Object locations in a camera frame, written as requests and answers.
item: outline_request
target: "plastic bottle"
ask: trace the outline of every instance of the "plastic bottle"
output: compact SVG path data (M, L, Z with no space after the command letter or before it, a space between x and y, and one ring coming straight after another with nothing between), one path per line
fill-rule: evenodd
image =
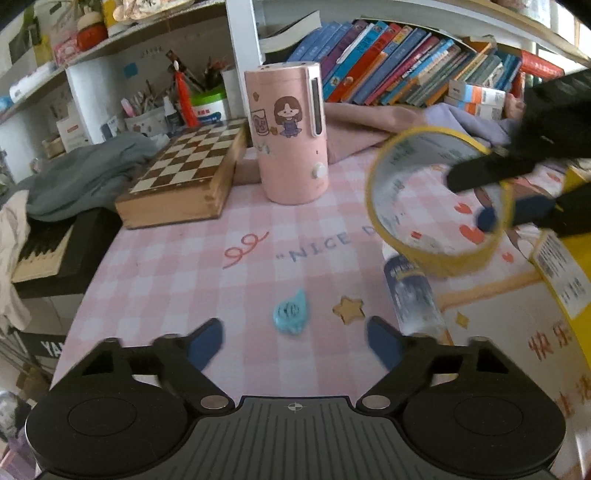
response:
M170 98L164 97L164 117L166 120L166 126L168 127L168 133L175 135L183 128L183 119L180 113L176 111Z
M409 336L422 333L442 341L446 334L445 321L423 271L387 244L382 252L387 260L384 274L400 332Z

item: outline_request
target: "pink checkered tablecloth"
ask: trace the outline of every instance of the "pink checkered tablecloth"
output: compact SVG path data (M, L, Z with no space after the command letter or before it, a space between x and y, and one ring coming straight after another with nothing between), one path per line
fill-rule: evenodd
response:
M344 325L333 307L342 296L362 299L366 317L379 315L396 324L382 242L363 204L365 173L375 153L368 150L332 165L329 190L308 205L276 205L260 185L241 186L232 189L218 220L121 230L72 324L54 382L105 337L146 345L218 317L225 325L225 344L205 374L235 400L349 395L356 401L385 370L367 346L364 322ZM407 183L401 195L407 228L470 248L482 241L473 223L482 196L455 196L443 186L442 170L434 166ZM561 181L542 168L522 186L530 193L557 194ZM551 297L555 310L548 307L547 318L536 322L527 313L524 299L535 308L532 299L545 292L525 258L536 235L527 228L510 231L485 270L431 279L431 285L456 343L485 332L561 406L569 436L554 472L576 480L586 471L591 450L591 380L588 397L580 386L591 372ZM300 336L282 335L273 325L273 309L300 288L308 297L309 324ZM499 308L514 302L516 317L525 318L515 320L523 324L519 335L511 331L511 312L498 321L481 314L479 302L495 299ZM550 339L552 354L540 335Z

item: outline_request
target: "shelf board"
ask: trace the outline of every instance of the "shelf board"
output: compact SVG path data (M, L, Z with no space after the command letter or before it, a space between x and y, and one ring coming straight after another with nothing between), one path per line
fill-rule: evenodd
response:
M16 113L37 103L52 90L61 86L63 83L66 83L66 69L71 65L94 60L99 57L114 55L158 35L210 20L212 18L225 16L226 5L224 0L203 0L202 2L194 4L180 12L161 17L155 21L142 22L119 35L108 38L99 43L96 47L79 54L75 59L70 60L67 64L58 68L45 82L38 85L27 96L19 100L6 112L0 115L0 125Z
M53 72L53 74L45 82L38 85L34 90L29 92L12 107L6 110L2 115L0 115L0 125L2 125L10 117L14 116L16 113L30 107L31 105L34 105L43 97L45 97L45 95L51 93L53 90L66 82L66 69L62 66Z
M493 24L517 36L531 40L554 53L562 55L585 67L591 67L591 59L573 44L552 32L541 23L494 4L490 0L395 0L437 8Z
M79 54L75 59L68 62L68 65L76 65L99 57L114 55L158 35L211 20L212 18L225 16L226 4L224 0L203 0L175 14L167 15L151 22L139 23L99 43L96 47Z

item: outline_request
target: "barcode label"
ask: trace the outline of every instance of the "barcode label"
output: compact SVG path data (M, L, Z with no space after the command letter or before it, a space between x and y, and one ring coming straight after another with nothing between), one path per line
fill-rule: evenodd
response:
M591 282L554 232L548 233L542 240L534 262L571 319L591 303Z

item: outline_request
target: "kettle cartoon sticker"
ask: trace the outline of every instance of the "kettle cartoon sticker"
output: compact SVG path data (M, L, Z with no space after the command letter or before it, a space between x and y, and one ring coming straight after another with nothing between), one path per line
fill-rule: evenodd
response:
M281 97L275 102L273 109L275 115L275 122L277 125L283 127L283 135L286 138L297 137L301 128L298 128L298 122L301 122L303 114L301 111L301 105L295 97L286 96Z

